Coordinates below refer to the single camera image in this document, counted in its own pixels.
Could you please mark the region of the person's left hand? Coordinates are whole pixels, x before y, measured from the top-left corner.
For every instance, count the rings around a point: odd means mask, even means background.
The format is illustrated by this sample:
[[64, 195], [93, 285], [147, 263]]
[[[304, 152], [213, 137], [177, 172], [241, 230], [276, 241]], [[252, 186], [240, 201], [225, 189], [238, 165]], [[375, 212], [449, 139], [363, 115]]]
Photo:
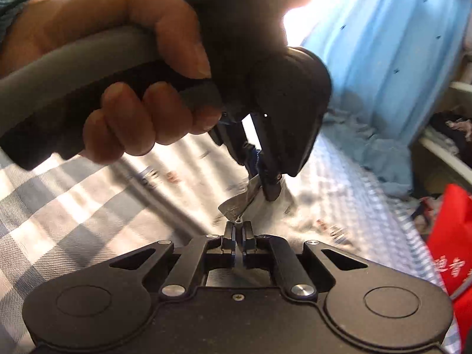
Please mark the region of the person's left hand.
[[[82, 37], [127, 23], [154, 30], [158, 52], [183, 76], [210, 78], [196, 13], [183, 0], [32, 0], [10, 25], [1, 44], [1, 75], [6, 76], [52, 50]], [[155, 144], [170, 145], [188, 133], [211, 130], [219, 109], [189, 109], [165, 82], [139, 97], [117, 82], [101, 95], [101, 107], [83, 127], [82, 156], [101, 165], [128, 153], [142, 156]]]

